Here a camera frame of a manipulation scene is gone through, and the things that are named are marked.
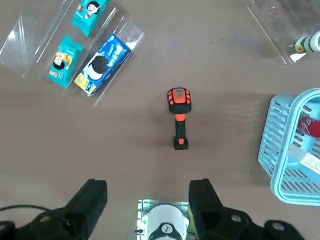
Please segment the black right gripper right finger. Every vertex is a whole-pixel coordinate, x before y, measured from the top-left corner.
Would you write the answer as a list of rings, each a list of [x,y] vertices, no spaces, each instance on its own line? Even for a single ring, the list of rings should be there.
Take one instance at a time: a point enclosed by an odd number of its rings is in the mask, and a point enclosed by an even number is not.
[[[290,223],[268,220],[263,226],[240,210],[226,207],[207,178],[191,180],[189,209],[200,240],[303,240]]]

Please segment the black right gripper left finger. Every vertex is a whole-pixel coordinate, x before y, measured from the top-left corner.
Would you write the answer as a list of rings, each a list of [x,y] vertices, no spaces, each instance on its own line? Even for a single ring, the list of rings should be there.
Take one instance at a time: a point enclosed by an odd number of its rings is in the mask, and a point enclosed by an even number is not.
[[[40,210],[29,223],[16,227],[13,221],[0,222],[2,240],[88,240],[108,202],[106,180],[88,179],[64,206],[49,209],[34,204],[17,204],[0,210]]]

